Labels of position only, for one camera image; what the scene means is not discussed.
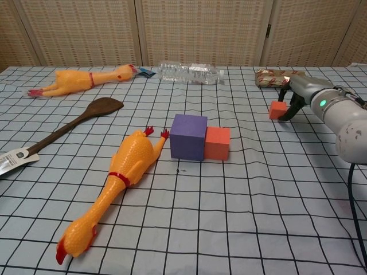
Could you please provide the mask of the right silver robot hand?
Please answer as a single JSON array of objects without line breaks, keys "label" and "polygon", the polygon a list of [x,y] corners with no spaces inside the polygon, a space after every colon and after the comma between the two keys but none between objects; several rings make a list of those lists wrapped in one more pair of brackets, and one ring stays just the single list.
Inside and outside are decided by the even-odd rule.
[{"label": "right silver robot hand", "polygon": [[290,107],[278,120],[289,121],[304,106],[310,105],[313,97],[318,92],[333,88],[334,85],[325,79],[300,75],[291,76],[289,81],[281,87],[278,97],[278,101],[283,102],[287,91],[291,90],[293,95],[290,101]]}]

